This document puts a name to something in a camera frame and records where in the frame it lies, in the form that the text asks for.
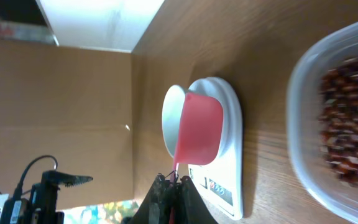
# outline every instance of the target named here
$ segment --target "kitchen scale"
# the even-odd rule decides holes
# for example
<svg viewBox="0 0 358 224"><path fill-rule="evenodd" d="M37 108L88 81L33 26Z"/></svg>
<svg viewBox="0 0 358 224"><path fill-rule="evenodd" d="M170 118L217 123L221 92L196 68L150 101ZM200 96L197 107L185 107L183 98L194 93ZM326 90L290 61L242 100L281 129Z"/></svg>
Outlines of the kitchen scale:
<svg viewBox="0 0 358 224"><path fill-rule="evenodd" d="M233 220L243 216L242 207L242 114L236 93L222 78L202 78L189 87L193 93L217 99L223 108L219 152L205 166L188 165L200 195Z"/></svg>

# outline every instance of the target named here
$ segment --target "white wall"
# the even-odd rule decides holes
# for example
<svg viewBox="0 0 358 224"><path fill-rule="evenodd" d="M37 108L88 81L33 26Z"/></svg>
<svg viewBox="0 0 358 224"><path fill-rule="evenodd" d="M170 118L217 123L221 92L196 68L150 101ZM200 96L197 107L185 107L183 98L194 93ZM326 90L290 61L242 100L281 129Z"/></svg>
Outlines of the white wall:
<svg viewBox="0 0 358 224"><path fill-rule="evenodd" d="M62 46L131 52L163 0L38 0Z"/></svg>

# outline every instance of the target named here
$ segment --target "brown cardboard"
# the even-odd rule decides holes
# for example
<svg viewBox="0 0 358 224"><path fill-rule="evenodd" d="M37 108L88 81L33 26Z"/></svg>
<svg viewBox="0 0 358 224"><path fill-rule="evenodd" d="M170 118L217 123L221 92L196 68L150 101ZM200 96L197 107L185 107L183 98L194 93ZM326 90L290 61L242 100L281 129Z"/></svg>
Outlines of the brown cardboard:
<svg viewBox="0 0 358 224"><path fill-rule="evenodd" d="M52 154L94 181L62 188L58 208L133 198L129 54L0 41L0 191ZM31 168L24 189L53 162Z"/></svg>

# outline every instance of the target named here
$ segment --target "plastic container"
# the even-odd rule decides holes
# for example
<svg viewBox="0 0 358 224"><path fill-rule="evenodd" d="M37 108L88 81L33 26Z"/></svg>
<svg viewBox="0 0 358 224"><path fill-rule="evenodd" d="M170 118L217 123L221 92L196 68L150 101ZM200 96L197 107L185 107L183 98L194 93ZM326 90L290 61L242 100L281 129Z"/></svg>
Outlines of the plastic container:
<svg viewBox="0 0 358 224"><path fill-rule="evenodd" d="M337 180L319 151L318 88L325 72L346 57L358 55L358 22L312 46L292 73L287 94L287 130L290 157L307 191L330 211L358 223L358 188Z"/></svg>

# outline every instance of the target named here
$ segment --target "wooden table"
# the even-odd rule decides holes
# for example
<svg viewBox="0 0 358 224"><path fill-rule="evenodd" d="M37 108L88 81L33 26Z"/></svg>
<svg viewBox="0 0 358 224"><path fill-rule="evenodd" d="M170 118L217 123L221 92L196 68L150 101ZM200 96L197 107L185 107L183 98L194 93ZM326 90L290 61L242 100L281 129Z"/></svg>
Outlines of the wooden table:
<svg viewBox="0 0 358 224"><path fill-rule="evenodd" d="M236 90L244 117L241 223L347 223L295 177L285 108L298 59L357 21L358 1L350 0L165 0L132 58L135 196L172 165L160 121L168 88L219 76ZM219 223L232 222L207 206Z"/></svg>

